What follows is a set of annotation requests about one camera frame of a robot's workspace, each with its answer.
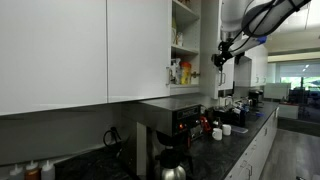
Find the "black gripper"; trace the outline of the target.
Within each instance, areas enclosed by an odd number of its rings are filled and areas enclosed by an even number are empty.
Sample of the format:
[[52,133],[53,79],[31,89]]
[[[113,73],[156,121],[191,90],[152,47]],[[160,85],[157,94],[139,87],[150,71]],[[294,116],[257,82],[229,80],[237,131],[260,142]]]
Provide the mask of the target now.
[[233,45],[232,42],[221,41],[218,45],[218,54],[213,54],[211,61],[218,68],[219,71],[223,70],[223,65],[233,57],[230,51],[230,47]]

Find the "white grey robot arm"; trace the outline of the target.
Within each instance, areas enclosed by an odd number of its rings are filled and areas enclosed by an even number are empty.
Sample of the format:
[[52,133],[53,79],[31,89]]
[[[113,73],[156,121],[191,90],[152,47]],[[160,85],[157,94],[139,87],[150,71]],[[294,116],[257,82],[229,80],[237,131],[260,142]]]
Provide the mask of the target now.
[[222,0],[219,53],[212,56],[215,66],[222,71],[229,59],[264,44],[268,35],[310,1]]

